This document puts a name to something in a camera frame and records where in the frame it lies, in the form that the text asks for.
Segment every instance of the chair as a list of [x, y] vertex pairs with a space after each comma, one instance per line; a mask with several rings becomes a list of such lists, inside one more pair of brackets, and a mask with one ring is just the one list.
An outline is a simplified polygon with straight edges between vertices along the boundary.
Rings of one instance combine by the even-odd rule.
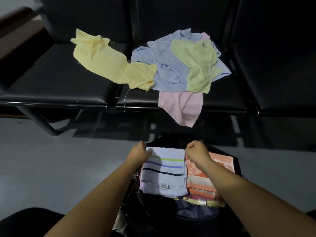
[[[56, 43], [10, 87], [2, 87], [0, 105], [107, 110], [117, 85], [86, 70], [73, 57], [76, 28], [111, 39], [110, 46], [130, 55], [132, 31], [128, 0], [40, 0], [36, 12], [24, 7], [0, 20], [4, 36], [38, 14]], [[43, 119], [46, 131], [56, 131]]]
[[[216, 43], [222, 55], [220, 59], [232, 70], [230, 62], [221, 48], [224, 30], [232, 0], [133, 0], [131, 10], [134, 23], [133, 49], [146, 46], [146, 42], [156, 40], [179, 29], [192, 32], [206, 32]], [[244, 114], [247, 110], [237, 76], [232, 73], [212, 83], [211, 91], [203, 94], [202, 111]], [[162, 111], [158, 107], [159, 91], [145, 92], [129, 90], [124, 85], [117, 101], [119, 111]]]
[[228, 49], [258, 115], [316, 116], [311, 0], [240, 0]]

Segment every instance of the hand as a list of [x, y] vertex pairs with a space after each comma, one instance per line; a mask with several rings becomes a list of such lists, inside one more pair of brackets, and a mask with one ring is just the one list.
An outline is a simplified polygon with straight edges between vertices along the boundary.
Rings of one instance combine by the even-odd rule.
[[144, 164], [149, 156], [152, 155], [151, 151], [146, 151], [146, 144], [144, 141], [140, 141], [137, 145], [134, 145], [126, 158], [126, 163], [134, 165], [136, 168]]
[[213, 161], [206, 146], [200, 141], [192, 141], [189, 143], [186, 146], [185, 152], [189, 160], [195, 163], [202, 171], [204, 171], [203, 168], [209, 161]]

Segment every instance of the white tag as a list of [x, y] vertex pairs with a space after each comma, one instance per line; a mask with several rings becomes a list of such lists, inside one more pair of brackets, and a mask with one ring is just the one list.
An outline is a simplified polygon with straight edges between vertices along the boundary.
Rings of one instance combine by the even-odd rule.
[[200, 205], [206, 205], [206, 199], [204, 199], [204, 198], [199, 198], [198, 202]]
[[161, 190], [168, 189], [168, 185], [167, 184], [160, 184], [160, 189]]

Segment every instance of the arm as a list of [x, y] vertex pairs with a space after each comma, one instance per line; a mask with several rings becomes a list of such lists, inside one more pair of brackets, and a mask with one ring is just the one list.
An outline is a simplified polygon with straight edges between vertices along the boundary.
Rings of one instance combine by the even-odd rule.
[[185, 151], [206, 173], [252, 237], [316, 236], [314, 219], [217, 164], [202, 142], [191, 142]]
[[109, 236], [135, 170], [151, 155], [145, 143], [133, 146], [125, 163], [95, 187], [45, 237]]

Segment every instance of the pile of cloth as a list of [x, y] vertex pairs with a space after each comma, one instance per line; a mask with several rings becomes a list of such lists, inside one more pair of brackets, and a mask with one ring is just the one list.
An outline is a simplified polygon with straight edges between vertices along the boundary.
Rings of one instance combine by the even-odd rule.
[[[146, 150], [152, 151], [152, 155], [140, 172], [143, 193], [173, 198], [178, 215], [186, 217], [192, 213], [201, 216], [202, 210], [204, 214], [213, 215], [225, 207], [224, 199], [210, 179], [185, 156], [183, 149], [147, 147]], [[215, 162], [235, 172], [231, 156], [209, 154]]]
[[126, 56], [109, 46], [110, 40], [77, 29], [74, 57], [86, 69], [130, 89], [160, 91], [158, 106], [179, 124], [192, 127], [203, 106], [203, 93], [211, 83], [231, 71], [218, 58], [221, 53], [206, 33], [177, 30], [147, 42]]

